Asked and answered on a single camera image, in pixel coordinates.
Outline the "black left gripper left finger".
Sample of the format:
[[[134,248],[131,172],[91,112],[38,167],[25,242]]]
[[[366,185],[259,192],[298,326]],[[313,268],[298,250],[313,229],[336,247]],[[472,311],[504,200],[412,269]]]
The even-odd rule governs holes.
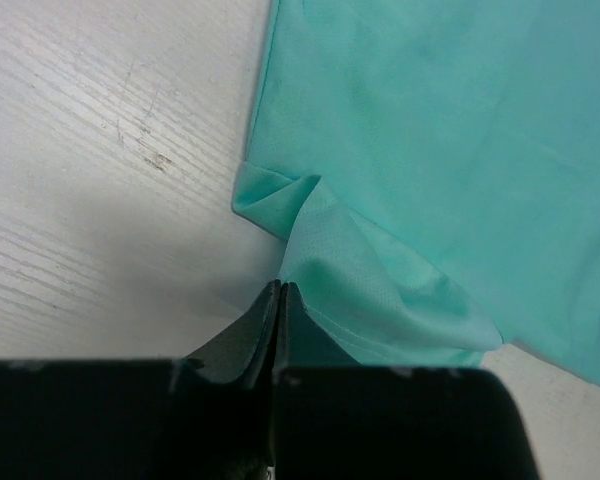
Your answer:
[[[0,479],[262,479],[280,298],[183,358],[0,360]]]

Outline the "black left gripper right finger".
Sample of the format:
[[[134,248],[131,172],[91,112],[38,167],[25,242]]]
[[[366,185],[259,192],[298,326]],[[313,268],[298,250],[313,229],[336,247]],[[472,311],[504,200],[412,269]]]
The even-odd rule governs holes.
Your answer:
[[[279,479],[536,479],[518,408],[492,373],[364,366],[282,287],[273,384]]]

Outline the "teal t-shirt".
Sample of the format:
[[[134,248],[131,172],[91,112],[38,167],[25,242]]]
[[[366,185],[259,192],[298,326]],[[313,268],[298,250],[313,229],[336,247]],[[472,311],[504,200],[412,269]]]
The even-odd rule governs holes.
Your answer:
[[[600,1],[275,1],[234,210],[363,364],[600,386]]]

